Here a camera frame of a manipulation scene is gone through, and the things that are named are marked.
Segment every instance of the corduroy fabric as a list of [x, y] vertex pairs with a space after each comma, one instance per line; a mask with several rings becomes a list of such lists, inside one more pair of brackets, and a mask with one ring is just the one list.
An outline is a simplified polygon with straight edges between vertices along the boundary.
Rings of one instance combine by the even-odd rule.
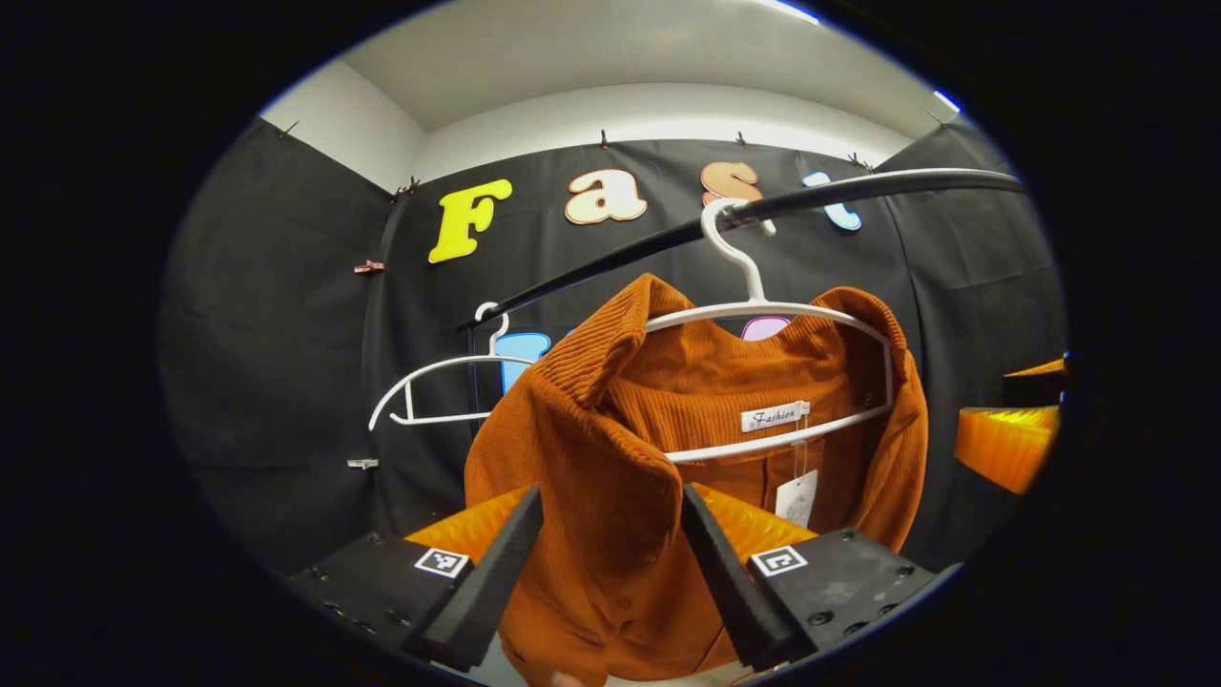
[[653, 275], [635, 279], [527, 369], [480, 430], [466, 504], [537, 484], [543, 527], [501, 624], [505, 655], [531, 686], [556, 670], [590, 687], [607, 675], [665, 680], [736, 658], [679, 525], [681, 486], [698, 482], [773, 510], [795, 470], [818, 470], [808, 528], [855, 527], [899, 550], [919, 503], [928, 409], [899, 322], [882, 300], [834, 288], [813, 304], [890, 338], [895, 405], [806, 447], [674, 465], [664, 453], [758, 439], [740, 415], [811, 404], [813, 426], [885, 398], [878, 342], [797, 316], [763, 340], [702, 320], [645, 334], [694, 304]]

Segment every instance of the clothing label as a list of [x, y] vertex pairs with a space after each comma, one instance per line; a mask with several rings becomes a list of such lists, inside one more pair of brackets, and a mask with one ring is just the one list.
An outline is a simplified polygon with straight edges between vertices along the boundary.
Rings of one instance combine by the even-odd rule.
[[808, 415], [810, 404], [806, 401], [794, 401], [783, 406], [746, 411], [742, 414], [742, 432], [755, 432], [756, 430], [767, 430], [778, 425], [797, 422]]
[[775, 491], [775, 515], [797, 527], [810, 527], [810, 511], [814, 508], [814, 492], [817, 489], [817, 470], [812, 470], [797, 480], [785, 482]]

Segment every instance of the white plastic hanger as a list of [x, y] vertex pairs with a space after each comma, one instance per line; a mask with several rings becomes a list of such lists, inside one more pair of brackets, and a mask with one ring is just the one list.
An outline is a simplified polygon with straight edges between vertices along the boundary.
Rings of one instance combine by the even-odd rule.
[[[755, 439], [751, 442], [739, 442], [736, 444], [725, 444], [722, 447], [711, 447], [707, 449], [694, 449], [690, 451], [673, 451], [665, 454], [665, 458], [673, 462], [690, 462], [690, 461], [705, 461], [709, 459], [719, 459], [724, 456], [734, 456], [737, 454], [746, 454], [750, 451], [761, 451], [763, 449], [772, 449], [775, 447], [785, 447], [805, 442], [807, 439], [813, 439], [814, 437], [821, 437], [829, 432], [836, 430], [842, 430], [864, 422], [867, 420], [878, 417], [879, 415], [889, 411], [895, 405], [895, 390], [894, 379], [891, 377], [893, 362], [890, 360], [890, 338], [883, 334], [877, 328], [873, 328], [868, 323], [853, 317], [852, 315], [841, 312], [839, 310], [833, 310], [829, 308], [821, 308], [818, 305], [810, 305], [806, 303], [773, 303], [763, 297], [763, 281], [759, 278], [759, 268], [746, 253], [742, 253], [737, 248], [730, 245], [724, 237], [720, 236], [720, 231], [717, 227], [717, 216], [720, 210], [728, 206], [740, 206], [745, 205], [746, 200], [741, 198], [718, 198], [703, 209], [700, 214], [700, 227], [703, 229], [705, 237], [712, 242], [712, 244], [729, 259], [731, 262], [742, 267], [746, 272], [746, 289], [748, 297], [742, 303], [724, 303], [719, 305], [705, 305], [701, 308], [690, 308], [686, 310], [679, 310], [676, 312], [669, 312], [665, 315], [656, 316], [647, 322], [645, 322], [645, 332], [653, 332], [669, 326], [675, 326], [679, 323], [685, 323], [689, 321], [697, 321], [702, 318], [713, 318], [730, 315], [813, 315], [821, 316], [830, 320], [835, 320], [849, 326], [860, 328], [861, 331], [868, 333], [878, 340], [882, 345], [882, 351], [886, 365], [886, 403], [877, 409], [869, 409], [864, 412], [849, 416], [842, 420], [836, 420], [832, 422], [825, 422], [823, 425], [816, 425], [814, 427], [799, 430], [796, 432], [789, 432], [786, 434], [778, 434], [775, 437], [768, 437], [764, 439]], [[767, 236], [775, 236], [775, 225], [772, 220], [764, 220], [762, 222], [763, 233]]]
[[[475, 321], [479, 321], [479, 320], [484, 318], [484, 312], [487, 311], [488, 308], [495, 308], [495, 306], [496, 306], [496, 303], [484, 303], [482, 305], [480, 305], [479, 309], [475, 310]], [[484, 412], [484, 414], [468, 414], [468, 415], [463, 415], [463, 416], [441, 416], [441, 417], [418, 419], [418, 417], [415, 417], [415, 411], [411, 408], [411, 382], [414, 379], [416, 379], [418, 377], [421, 377], [421, 376], [424, 376], [424, 375], [426, 375], [429, 372], [432, 372], [432, 371], [435, 371], [437, 369], [444, 369], [444, 367], [449, 367], [449, 366], [457, 366], [459, 364], [482, 364], [482, 362], [488, 362], [488, 361], [501, 361], [501, 362], [508, 362], [508, 364], [525, 364], [527, 366], [534, 365], [535, 361], [527, 361], [526, 359], [514, 359], [512, 356], [497, 356], [496, 355], [496, 339], [499, 338], [502, 333], [504, 333], [505, 331], [509, 329], [509, 315], [508, 315], [508, 312], [501, 315], [501, 320], [502, 320], [501, 328], [496, 329], [496, 332], [492, 333], [491, 338], [487, 339], [487, 355], [486, 356], [463, 356], [460, 359], [451, 359], [448, 361], [441, 361], [441, 362], [437, 362], [437, 364], [432, 364], [430, 366], [425, 366], [425, 367], [422, 367], [422, 369], [413, 372], [411, 375], [409, 375], [409, 376], [404, 377], [403, 379], [400, 379], [398, 382], [398, 384], [396, 384], [394, 387], [391, 387], [389, 392], [387, 392], [386, 395], [382, 397], [382, 400], [377, 403], [377, 408], [374, 409], [372, 417], [369, 419], [369, 432], [372, 432], [374, 426], [377, 425], [377, 416], [380, 416], [382, 409], [386, 408], [386, 403], [389, 401], [389, 398], [393, 397], [394, 393], [398, 392], [399, 389], [403, 389], [404, 394], [407, 397], [407, 417], [402, 419], [402, 417], [398, 417], [394, 414], [389, 415], [389, 419], [392, 421], [399, 423], [399, 425], [432, 425], [432, 423], [437, 423], [437, 422], [459, 422], [459, 421], [464, 421], [464, 420], [486, 419], [487, 416], [492, 415], [491, 411], [488, 411], [488, 412]]]

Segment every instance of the white ceiling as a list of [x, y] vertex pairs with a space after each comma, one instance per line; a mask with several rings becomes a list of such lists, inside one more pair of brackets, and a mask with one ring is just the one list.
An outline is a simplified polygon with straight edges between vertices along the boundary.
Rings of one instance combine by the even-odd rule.
[[825, 22], [753, 0], [452, 0], [343, 61], [425, 131], [578, 88], [686, 82], [770, 90], [917, 138], [949, 110]]

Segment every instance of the letter s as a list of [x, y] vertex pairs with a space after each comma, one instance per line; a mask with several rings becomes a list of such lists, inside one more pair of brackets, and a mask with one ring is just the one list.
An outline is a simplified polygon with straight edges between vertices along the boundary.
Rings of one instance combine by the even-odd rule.
[[700, 182], [708, 189], [703, 194], [707, 205], [717, 198], [741, 198], [746, 201], [763, 198], [763, 192], [755, 188], [759, 174], [746, 162], [709, 162], [700, 172]]

